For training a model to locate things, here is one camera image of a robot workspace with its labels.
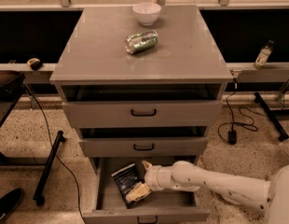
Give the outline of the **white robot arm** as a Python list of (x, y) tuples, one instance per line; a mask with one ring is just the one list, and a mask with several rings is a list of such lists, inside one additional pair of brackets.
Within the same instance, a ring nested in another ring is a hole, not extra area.
[(151, 191), (164, 189), (193, 192), (205, 187), (226, 201), (254, 208), (265, 214), (265, 224), (289, 224), (289, 165), (269, 181), (246, 176), (212, 172), (188, 161), (171, 166), (143, 162), (144, 182), (136, 184), (126, 195), (138, 201)]

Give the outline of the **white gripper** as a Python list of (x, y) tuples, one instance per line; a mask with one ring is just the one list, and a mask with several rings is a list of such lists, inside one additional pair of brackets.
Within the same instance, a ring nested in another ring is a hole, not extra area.
[(160, 165), (152, 165), (148, 161), (142, 161), (146, 170), (145, 183), (137, 183), (133, 189), (126, 195), (128, 203), (139, 202), (153, 191), (162, 191), (170, 189), (173, 186), (172, 168), (171, 166), (163, 167)]

